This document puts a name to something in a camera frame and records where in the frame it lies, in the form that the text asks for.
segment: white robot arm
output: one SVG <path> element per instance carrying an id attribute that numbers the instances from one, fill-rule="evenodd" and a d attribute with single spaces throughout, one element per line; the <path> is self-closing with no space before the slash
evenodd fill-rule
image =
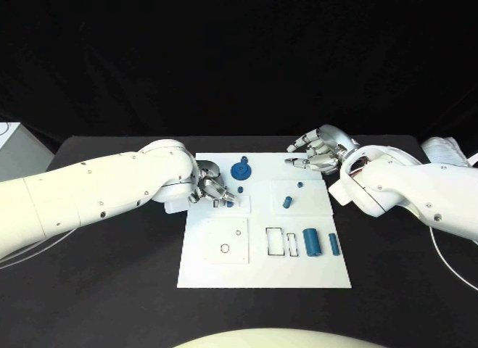
<path id="1" fill-rule="evenodd" d="M 183 144 L 154 141 L 138 152 L 83 161 L 0 183 L 0 259 L 31 243 L 132 210 L 150 199 L 164 210 L 200 198 L 234 201 L 218 166 L 195 161 Z M 186 208 L 173 209 L 173 202 Z"/>
<path id="2" fill-rule="evenodd" d="M 404 207 L 430 227 L 478 241 L 478 169 L 441 163 L 421 165 L 388 146 L 359 146 L 330 125 L 309 132 L 287 151 L 307 144 L 307 159 L 286 159 L 294 167 L 333 173 L 329 188 L 337 203 L 353 202 L 376 217 L 394 205 Z"/>

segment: black table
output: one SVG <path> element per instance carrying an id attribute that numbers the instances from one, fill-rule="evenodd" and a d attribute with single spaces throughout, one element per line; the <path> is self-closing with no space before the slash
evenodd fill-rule
<path id="1" fill-rule="evenodd" d="M 426 162 L 410 136 L 356 136 Z M 73 137 L 49 170 L 158 138 Z M 190 152 L 283 152 L 291 137 L 183 137 Z M 326 178 L 330 183 L 337 175 Z M 437 258 L 424 225 L 401 208 L 378 219 L 332 200 L 350 289 L 177 289 L 186 214 L 148 202 L 79 228 L 0 271 L 0 347 L 170 347 L 241 328 L 301 328 L 389 347 L 478 347 L 478 293 Z M 478 285 L 478 248 L 436 232 Z"/>

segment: blue object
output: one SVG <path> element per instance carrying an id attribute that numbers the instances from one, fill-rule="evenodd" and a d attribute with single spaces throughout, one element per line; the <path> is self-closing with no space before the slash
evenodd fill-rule
<path id="1" fill-rule="evenodd" d="M 330 242 L 332 254 L 335 256 L 337 256 L 339 255 L 339 248 L 337 248 L 337 241 L 335 239 L 335 234 L 333 233 L 329 234 L 329 242 Z"/>
<path id="2" fill-rule="evenodd" d="M 306 254 L 309 256 L 322 255 L 319 237 L 316 236 L 314 228 L 307 228 L 303 230 L 303 239 L 304 239 Z"/>
<path id="3" fill-rule="evenodd" d="M 251 176 L 251 168 L 247 164 L 247 157 L 241 157 L 241 161 L 231 166 L 231 176 L 235 180 L 245 180 Z"/>
<path id="4" fill-rule="evenodd" d="M 283 207 L 287 209 L 290 206 L 293 199 L 287 196 L 286 199 L 283 200 Z"/>

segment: robotic hand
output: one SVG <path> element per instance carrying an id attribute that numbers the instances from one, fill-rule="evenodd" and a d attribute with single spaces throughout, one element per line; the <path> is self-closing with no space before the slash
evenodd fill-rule
<path id="1" fill-rule="evenodd" d="M 30 244 L 121 214 L 150 199 L 166 212 L 199 199 L 234 201 L 218 166 L 160 140 L 125 152 L 0 183 L 0 259 Z"/>
<path id="2" fill-rule="evenodd" d="M 323 125 L 287 147 L 307 145 L 307 159 L 286 164 L 330 174 L 329 193 L 340 205 L 353 202 L 376 217 L 404 207 L 430 227 L 478 241 L 478 169 L 420 161 L 389 146 L 359 146 L 336 127 Z"/>

